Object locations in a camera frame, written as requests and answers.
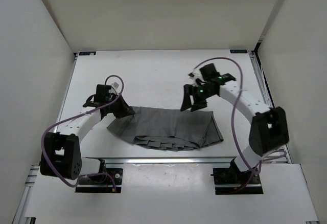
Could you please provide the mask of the grey pleated skirt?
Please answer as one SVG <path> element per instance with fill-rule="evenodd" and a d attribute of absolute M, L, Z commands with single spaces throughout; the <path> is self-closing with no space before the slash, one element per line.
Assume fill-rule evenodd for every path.
<path fill-rule="evenodd" d="M 224 141 L 212 111 L 179 111 L 134 106 L 135 114 L 115 119 L 107 130 L 131 145 L 191 151 Z"/>

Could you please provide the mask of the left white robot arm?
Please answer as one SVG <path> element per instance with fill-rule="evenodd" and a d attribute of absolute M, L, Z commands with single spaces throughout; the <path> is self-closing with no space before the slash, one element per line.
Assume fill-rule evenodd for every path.
<path fill-rule="evenodd" d="M 133 116 L 135 111 L 114 85 L 98 84 L 96 93 L 86 99 L 80 113 L 68 120 L 63 130 L 48 131 L 42 136 L 41 174 L 65 180 L 77 179 L 83 163 L 80 144 L 108 114 L 121 119 Z"/>

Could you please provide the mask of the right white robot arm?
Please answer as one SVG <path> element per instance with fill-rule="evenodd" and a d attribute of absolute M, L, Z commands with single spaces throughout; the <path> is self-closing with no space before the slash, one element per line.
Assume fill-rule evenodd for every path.
<path fill-rule="evenodd" d="M 245 91 L 230 74 L 204 79 L 190 73 L 189 77 L 193 83 L 183 87 L 181 111 L 206 108 L 206 100 L 217 95 L 233 106 L 231 130 L 234 139 L 236 138 L 234 128 L 236 111 L 239 111 L 250 123 L 249 145 L 241 150 L 237 144 L 239 155 L 230 163 L 232 168 L 229 176 L 235 183 L 243 182 L 248 177 L 248 172 L 254 172 L 266 156 L 289 142 L 286 112 L 283 108 L 273 108 L 260 102 Z"/>

